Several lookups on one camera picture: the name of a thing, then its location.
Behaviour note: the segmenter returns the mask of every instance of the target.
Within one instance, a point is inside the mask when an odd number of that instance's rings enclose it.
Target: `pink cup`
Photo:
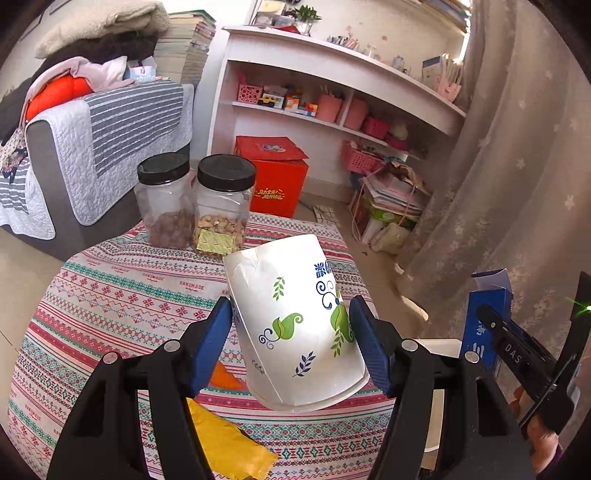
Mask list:
[[[318,111],[316,119],[333,124],[340,111],[343,101],[340,98],[332,97],[322,93],[318,99]]]
[[[345,118],[345,123],[343,123],[343,126],[346,128],[350,128],[351,130],[361,129],[363,120],[365,119],[368,113],[368,104],[365,103],[363,100],[353,98],[351,100],[351,105],[349,106],[349,111],[347,112],[347,117]]]

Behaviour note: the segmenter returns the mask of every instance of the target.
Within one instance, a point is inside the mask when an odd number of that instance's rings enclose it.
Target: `gray sofa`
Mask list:
[[[9,226],[3,228],[32,247],[60,260],[67,260],[85,248],[125,233],[140,220],[135,194],[128,192],[94,225],[81,225],[70,205],[61,175],[51,128],[46,121],[35,122],[27,130],[31,165],[45,197],[47,209],[56,229],[52,240],[16,235]],[[189,156],[189,146],[179,152]]]

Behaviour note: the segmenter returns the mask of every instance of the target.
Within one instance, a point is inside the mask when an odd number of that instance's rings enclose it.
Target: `plastic jar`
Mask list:
[[[189,159],[179,153],[155,155],[138,165],[134,191],[150,245],[178,249],[189,245],[195,220],[194,178]]]
[[[241,250],[256,167],[235,155],[210,155],[199,162],[192,246],[201,253]]]

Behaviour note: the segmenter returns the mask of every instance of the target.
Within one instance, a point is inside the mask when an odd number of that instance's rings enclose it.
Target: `pink cloth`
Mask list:
[[[64,60],[44,71],[35,80],[27,91],[25,103],[22,106],[20,126],[25,125],[25,113],[31,100],[43,90],[43,87],[51,80],[70,74],[73,77],[83,77],[93,92],[125,87],[134,83],[134,79],[123,80],[123,74],[127,66],[127,57],[122,56],[104,64],[91,63],[84,57],[72,57]]]

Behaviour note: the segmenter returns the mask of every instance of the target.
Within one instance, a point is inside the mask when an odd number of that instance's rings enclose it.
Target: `beige blanket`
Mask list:
[[[170,19],[162,2],[147,0],[108,0],[99,7],[85,8],[74,18],[68,18],[52,28],[37,44],[35,56],[50,54],[81,38],[101,38],[107,33],[145,30],[162,32]]]

